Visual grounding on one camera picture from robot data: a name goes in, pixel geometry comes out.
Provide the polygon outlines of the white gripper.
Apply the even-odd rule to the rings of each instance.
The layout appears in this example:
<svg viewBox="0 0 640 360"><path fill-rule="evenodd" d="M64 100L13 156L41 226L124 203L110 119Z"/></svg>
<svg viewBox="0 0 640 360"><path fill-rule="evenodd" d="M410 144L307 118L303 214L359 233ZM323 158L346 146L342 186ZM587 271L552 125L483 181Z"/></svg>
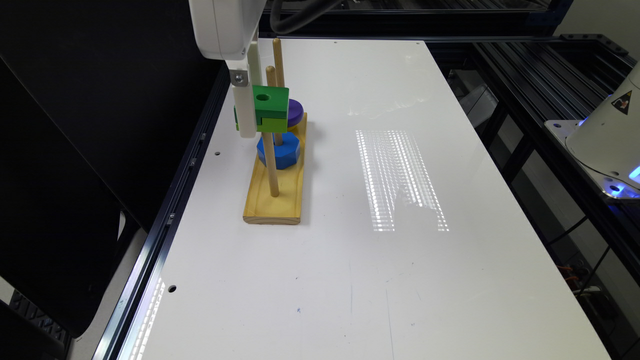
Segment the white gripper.
<svg viewBox="0 0 640 360"><path fill-rule="evenodd" d="M189 0L201 54L207 59L226 60L242 138L254 138L257 133L252 85L262 85L262 66L259 43L251 39L265 5L266 0Z"/></svg>

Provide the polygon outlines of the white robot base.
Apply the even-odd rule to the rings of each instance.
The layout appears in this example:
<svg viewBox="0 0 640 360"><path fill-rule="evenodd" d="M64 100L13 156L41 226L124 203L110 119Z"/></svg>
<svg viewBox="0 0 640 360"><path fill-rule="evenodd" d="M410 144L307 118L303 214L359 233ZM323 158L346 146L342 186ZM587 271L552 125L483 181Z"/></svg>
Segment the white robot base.
<svg viewBox="0 0 640 360"><path fill-rule="evenodd" d="M604 197L639 199L639 68L582 120L544 126L586 171Z"/></svg>

